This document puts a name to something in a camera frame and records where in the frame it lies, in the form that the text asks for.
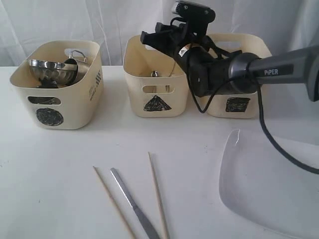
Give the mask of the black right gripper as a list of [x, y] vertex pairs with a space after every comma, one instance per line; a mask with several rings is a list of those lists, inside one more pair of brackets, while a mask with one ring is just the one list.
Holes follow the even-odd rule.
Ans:
[[142, 31], [140, 41], [159, 52], [172, 57], [188, 75], [190, 89], [198, 97], [211, 95], [217, 87], [229, 80], [231, 61], [241, 50], [227, 52], [225, 57], [213, 57], [199, 44], [180, 45], [187, 42], [184, 33], [186, 23], [179, 25], [156, 24], [155, 33]]

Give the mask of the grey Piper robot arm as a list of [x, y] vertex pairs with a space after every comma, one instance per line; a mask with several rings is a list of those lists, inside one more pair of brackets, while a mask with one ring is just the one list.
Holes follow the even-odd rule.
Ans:
[[311, 46], [261, 58], [241, 50], [219, 48], [206, 34], [208, 24], [186, 21], [176, 26], [156, 24], [140, 41], [171, 57], [187, 75], [197, 97], [214, 93], [250, 94], [257, 85], [304, 84], [312, 102], [319, 99], [319, 48]]

